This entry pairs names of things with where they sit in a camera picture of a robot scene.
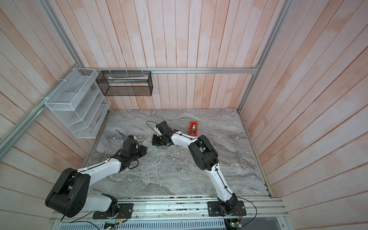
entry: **wooden wall panel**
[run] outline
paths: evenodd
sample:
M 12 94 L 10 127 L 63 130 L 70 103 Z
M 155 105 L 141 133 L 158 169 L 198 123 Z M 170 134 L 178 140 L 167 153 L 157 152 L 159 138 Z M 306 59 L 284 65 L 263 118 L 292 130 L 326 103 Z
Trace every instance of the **wooden wall panel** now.
M 94 18 L 93 26 L 101 24 Z M 0 1 L 0 138 L 73 65 L 37 0 Z M 53 213 L 45 206 L 46 196 L 64 169 L 81 166 L 90 146 L 46 110 L 0 162 L 1 223 L 45 228 Z
M 283 3 L 51 0 L 84 65 L 92 68 L 254 66 Z M 113 96 L 112 108 L 236 108 L 248 83 L 247 74 L 159 74 L 153 78 L 151 97 Z
M 367 228 L 367 10 L 296 1 L 241 111 L 295 229 Z

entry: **black mounting plate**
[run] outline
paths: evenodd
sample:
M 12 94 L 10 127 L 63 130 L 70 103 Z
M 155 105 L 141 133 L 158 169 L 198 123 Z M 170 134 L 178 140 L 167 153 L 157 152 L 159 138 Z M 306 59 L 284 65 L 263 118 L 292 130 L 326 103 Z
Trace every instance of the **black mounting plate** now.
M 220 213 L 220 202 L 219 201 L 209 201 L 207 202 L 208 207 L 208 215 L 209 216 L 222 216 Z M 247 212 L 245 211 L 244 202 L 238 201 L 233 209 L 233 213 L 229 216 L 240 216 L 240 215 L 247 215 Z
M 132 218 L 133 204 L 128 203 L 128 204 L 117 204 L 117 205 L 119 205 L 120 210 L 123 211 L 123 214 L 127 219 Z M 122 215 L 120 213 L 118 219 L 122 219 L 122 218 L 124 218 L 124 217 L 122 217 Z M 101 219 L 106 219 L 106 217 L 104 215 L 101 215 L 101 212 L 94 212 L 92 219 L 101 220 Z

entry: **gray marble surface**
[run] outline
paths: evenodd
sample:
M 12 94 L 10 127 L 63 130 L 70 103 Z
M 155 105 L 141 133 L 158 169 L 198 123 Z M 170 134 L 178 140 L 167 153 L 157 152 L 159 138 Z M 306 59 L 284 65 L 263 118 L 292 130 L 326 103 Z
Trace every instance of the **gray marble surface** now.
M 134 135 L 147 147 L 139 166 L 110 175 L 90 187 L 89 193 L 107 193 L 114 197 L 157 195 L 214 195 L 207 174 L 194 163 L 182 146 L 152 146 L 152 135 L 146 121 L 165 120 L 170 128 L 189 133 L 190 121 L 198 122 L 198 136 L 206 135 L 219 154 L 219 166 L 237 195 L 266 194 L 266 186 L 254 159 L 249 140 L 235 109 L 162 109 L 113 110 L 91 158 L 90 165 L 113 155 L 125 136 Z

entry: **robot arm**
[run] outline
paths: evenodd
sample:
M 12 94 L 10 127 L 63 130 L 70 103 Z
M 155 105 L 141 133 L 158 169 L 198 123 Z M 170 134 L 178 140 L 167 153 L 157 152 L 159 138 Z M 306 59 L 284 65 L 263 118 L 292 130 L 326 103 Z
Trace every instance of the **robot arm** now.
M 88 188 L 102 178 L 123 171 L 146 153 L 147 147 L 139 145 L 135 136 L 128 136 L 122 148 L 108 160 L 86 168 L 64 170 L 47 196 L 46 206 L 67 217 L 81 211 L 99 211 L 107 218 L 115 218 L 117 199 L 107 194 L 87 196 Z
M 171 130 L 166 121 L 157 124 L 153 135 L 152 144 L 156 146 L 181 145 L 189 149 L 195 164 L 204 170 L 216 189 L 217 198 L 223 215 L 229 215 L 234 209 L 238 199 L 229 188 L 218 165 L 218 153 L 213 148 L 208 138 L 204 135 L 193 137 L 178 130 Z

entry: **white mesh shelf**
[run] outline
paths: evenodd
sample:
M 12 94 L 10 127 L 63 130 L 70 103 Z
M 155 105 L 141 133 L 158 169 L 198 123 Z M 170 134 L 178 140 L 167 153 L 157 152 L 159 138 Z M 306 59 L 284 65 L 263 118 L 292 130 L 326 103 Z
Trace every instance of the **white mesh shelf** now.
M 45 105 L 51 110 L 76 110 L 91 87 L 97 72 L 94 69 L 75 69 L 51 94 Z
M 96 77 L 96 70 L 75 69 L 45 102 L 77 138 L 95 138 L 111 105 L 100 89 L 90 90 Z

